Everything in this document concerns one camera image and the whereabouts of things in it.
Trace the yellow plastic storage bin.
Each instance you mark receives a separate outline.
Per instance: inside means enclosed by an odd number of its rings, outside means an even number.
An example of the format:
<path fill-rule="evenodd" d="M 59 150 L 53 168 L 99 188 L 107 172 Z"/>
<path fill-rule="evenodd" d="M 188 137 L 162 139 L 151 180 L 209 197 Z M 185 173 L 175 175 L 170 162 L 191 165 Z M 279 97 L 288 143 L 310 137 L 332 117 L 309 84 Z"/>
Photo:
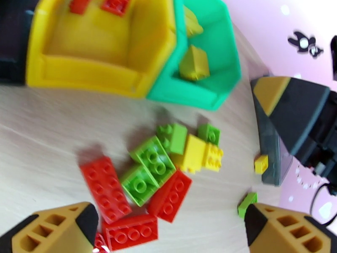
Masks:
<path fill-rule="evenodd" d="M 91 0 L 39 0 L 27 53 L 27 85 L 144 98 L 176 47 L 173 0 L 130 0 L 123 17 Z"/>

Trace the green two-by-four lego brick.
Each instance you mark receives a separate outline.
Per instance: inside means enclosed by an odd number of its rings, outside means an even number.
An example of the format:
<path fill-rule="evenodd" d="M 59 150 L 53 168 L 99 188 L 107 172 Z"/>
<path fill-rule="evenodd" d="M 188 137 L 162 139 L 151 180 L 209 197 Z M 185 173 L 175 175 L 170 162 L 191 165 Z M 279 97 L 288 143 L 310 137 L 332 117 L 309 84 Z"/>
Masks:
<path fill-rule="evenodd" d="M 244 219 L 246 211 L 250 204 L 258 202 L 257 192 L 249 192 L 237 207 L 238 216 Z"/>

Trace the red two-by-four lego brick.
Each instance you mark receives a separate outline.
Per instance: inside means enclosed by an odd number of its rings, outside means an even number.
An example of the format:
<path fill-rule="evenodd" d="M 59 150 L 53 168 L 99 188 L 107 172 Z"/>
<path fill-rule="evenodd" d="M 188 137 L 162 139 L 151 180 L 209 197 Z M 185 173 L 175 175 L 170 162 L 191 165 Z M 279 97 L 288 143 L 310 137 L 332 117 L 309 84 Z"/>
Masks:
<path fill-rule="evenodd" d="M 150 214 L 102 222 L 102 235 L 110 250 L 122 250 L 158 239 L 158 219 Z"/>
<path fill-rule="evenodd" d="M 177 170 L 151 197 L 147 212 L 173 223 L 191 184 L 192 180 L 182 171 Z"/>
<path fill-rule="evenodd" d="M 106 223 L 111 224 L 131 213 L 131 206 L 109 157 L 101 156 L 81 164 L 80 170 Z"/>

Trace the small yellow lego brick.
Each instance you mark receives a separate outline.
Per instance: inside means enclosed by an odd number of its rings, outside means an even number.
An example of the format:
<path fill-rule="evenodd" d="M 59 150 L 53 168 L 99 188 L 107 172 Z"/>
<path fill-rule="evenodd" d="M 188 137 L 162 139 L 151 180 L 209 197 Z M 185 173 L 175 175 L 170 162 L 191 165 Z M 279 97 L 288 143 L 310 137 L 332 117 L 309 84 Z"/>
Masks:
<path fill-rule="evenodd" d="M 260 155 L 254 161 L 254 171 L 262 175 L 268 168 L 268 155 Z"/>

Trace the green two-by-two lego brick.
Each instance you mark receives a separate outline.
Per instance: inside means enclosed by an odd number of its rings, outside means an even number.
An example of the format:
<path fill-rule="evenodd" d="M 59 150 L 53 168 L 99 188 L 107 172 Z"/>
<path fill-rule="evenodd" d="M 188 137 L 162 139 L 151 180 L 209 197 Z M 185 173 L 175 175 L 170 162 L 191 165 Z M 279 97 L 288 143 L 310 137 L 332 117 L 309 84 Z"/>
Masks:
<path fill-rule="evenodd" d="M 121 185 L 133 202 L 142 207 L 159 189 L 159 184 L 142 164 L 134 165 L 121 178 Z"/>
<path fill-rule="evenodd" d="M 219 146 L 220 135 L 221 131 L 210 123 L 200 125 L 197 130 L 198 138 L 216 146 Z"/>

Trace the green plastic storage bin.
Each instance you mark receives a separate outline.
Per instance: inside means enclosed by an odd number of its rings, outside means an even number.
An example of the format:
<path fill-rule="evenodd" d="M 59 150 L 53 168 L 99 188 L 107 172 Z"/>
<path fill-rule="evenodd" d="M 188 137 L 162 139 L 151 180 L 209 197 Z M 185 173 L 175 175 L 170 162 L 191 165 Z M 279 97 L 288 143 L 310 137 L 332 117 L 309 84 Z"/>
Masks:
<path fill-rule="evenodd" d="M 173 0 L 176 47 L 147 99 L 217 110 L 241 79 L 241 67 L 230 14 L 222 0 Z M 190 9 L 203 33 L 188 38 L 184 9 Z M 190 45 L 204 50 L 210 76 L 190 82 L 179 75 L 179 63 Z"/>

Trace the black plastic storage bin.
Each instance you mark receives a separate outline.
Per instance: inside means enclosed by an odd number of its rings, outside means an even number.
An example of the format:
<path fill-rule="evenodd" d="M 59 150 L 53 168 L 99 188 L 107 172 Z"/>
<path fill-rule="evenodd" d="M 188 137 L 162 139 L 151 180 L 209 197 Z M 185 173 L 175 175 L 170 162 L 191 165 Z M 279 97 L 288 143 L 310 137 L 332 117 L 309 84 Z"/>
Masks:
<path fill-rule="evenodd" d="M 0 0 L 0 85 L 26 85 L 29 33 L 39 0 Z"/>

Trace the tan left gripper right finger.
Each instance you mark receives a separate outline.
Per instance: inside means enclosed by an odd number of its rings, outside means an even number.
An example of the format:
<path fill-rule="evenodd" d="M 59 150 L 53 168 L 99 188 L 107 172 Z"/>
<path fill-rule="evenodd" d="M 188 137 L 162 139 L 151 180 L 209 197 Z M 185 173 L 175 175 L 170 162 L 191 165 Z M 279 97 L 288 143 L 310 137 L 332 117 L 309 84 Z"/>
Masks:
<path fill-rule="evenodd" d="M 337 236 L 308 214 L 253 203 L 244 221 L 250 253 L 337 253 Z"/>

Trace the green two-by-three lego brick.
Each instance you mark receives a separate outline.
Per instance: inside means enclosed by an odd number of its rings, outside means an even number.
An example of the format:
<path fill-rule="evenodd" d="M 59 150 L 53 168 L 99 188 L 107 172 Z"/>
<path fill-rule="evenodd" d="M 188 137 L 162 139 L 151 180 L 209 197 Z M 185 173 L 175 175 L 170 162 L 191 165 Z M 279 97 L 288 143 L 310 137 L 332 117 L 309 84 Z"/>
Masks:
<path fill-rule="evenodd" d="M 144 141 L 129 154 L 134 161 L 141 163 L 150 171 L 159 187 L 162 187 L 176 172 L 157 136 Z"/>

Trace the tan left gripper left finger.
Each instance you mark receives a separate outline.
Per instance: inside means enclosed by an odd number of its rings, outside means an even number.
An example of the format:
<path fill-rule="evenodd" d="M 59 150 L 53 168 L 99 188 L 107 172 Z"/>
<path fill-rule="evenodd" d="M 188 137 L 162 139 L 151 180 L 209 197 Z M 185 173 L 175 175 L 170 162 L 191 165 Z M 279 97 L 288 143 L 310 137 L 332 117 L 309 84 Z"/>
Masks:
<path fill-rule="evenodd" d="M 89 202 L 40 210 L 0 236 L 0 253 L 93 253 L 98 223 Z"/>

